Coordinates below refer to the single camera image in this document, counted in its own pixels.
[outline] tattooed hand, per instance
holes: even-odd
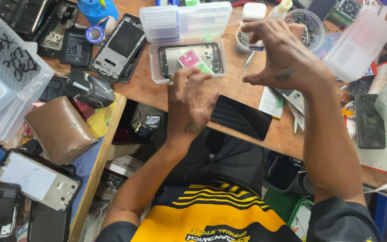
[[[210,96],[205,104],[195,101],[196,92],[211,74],[200,73],[201,69],[189,67],[179,69],[171,76],[168,85],[167,143],[187,149],[210,121],[219,94]]]
[[[334,84],[334,75],[300,41],[304,25],[268,20],[247,23],[241,30],[253,32],[251,43],[263,40],[267,52],[265,69],[245,76],[243,82],[295,89],[303,93],[308,93],[317,85]]]

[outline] wooden desk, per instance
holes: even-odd
[[[155,5],[154,0],[137,0],[133,9],[128,11],[119,10],[119,19],[125,13],[138,16],[138,11],[141,7],[151,4]],[[130,7],[132,0],[119,0],[119,5],[123,8]],[[267,12],[270,12],[272,7],[268,7]],[[80,25],[88,26],[89,23],[80,14],[77,20]],[[240,76],[241,68],[244,65],[245,60],[249,54],[240,54],[235,49],[235,33],[238,25],[228,26],[224,35],[222,36],[224,42],[224,51],[227,61],[228,72],[223,78],[217,78],[206,82],[198,95],[200,102],[205,101],[205,97],[218,91],[220,94],[233,98],[239,102],[243,102],[249,106],[257,108],[261,99],[263,87],[252,86],[245,84],[241,81]],[[337,28],[331,27],[331,31],[335,31]],[[142,56],[139,59],[139,63],[132,75],[131,81],[128,84],[115,84],[114,90],[126,98],[141,102],[146,105],[154,106],[164,111],[168,110],[167,104],[167,90],[166,85],[157,85],[151,79],[150,59],[149,59],[149,43],[146,43],[146,47],[143,51]],[[93,54],[96,55],[98,49],[94,47]],[[69,65],[62,65],[59,60],[53,58],[43,58],[52,68],[56,71],[67,73],[70,71]],[[250,62],[249,66],[245,69],[243,75],[258,73],[265,67],[266,56],[265,52],[257,52],[255,57]],[[337,84],[339,89],[344,83],[340,82]],[[338,90],[341,93],[345,92],[345,89]],[[109,129],[113,129],[114,124],[110,123]],[[283,110],[281,120],[274,119],[271,123],[270,129],[264,141],[253,139],[249,136],[243,135],[234,130],[223,127],[219,124],[209,123],[207,126],[219,130],[223,133],[233,135],[243,140],[255,143],[257,145],[269,148],[279,153],[303,159],[303,146],[304,146],[304,135],[298,131],[297,134],[293,134],[294,117],[290,112],[287,105]],[[85,193],[82,201],[82,208],[79,211],[71,225],[70,242],[77,241],[80,230],[83,226],[84,219],[87,214],[87,210],[92,201],[94,191],[96,190],[100,175],[102,173],[104,162],[100,161],[95,164],[91,180],[87,184],[88,193]],[[363,168],[363,182],[370,184],[375,187],[380,187],[387,183],[387,173],[375,171],[369,168]]]

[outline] black mouse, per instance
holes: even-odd
[[[69,97],[84,102],[92,108],[105,108],[114,102],[114,93],[110,85],[106,86],[83,71],[71,71],[62,81],[62,91]]]

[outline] brown wallet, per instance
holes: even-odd
[[[98,143],[66,96],[32,110],[26,114],[25,122],[49,160],[56,165],[73,162]]]

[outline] glue bottle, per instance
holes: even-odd
[[[275,19],[275,20],[285,20],[286,14],[288,13],[289,9],[292,7],[292,0],[282,0],[278,6],[275,6],[268,17],[265,20],[268,19]]]

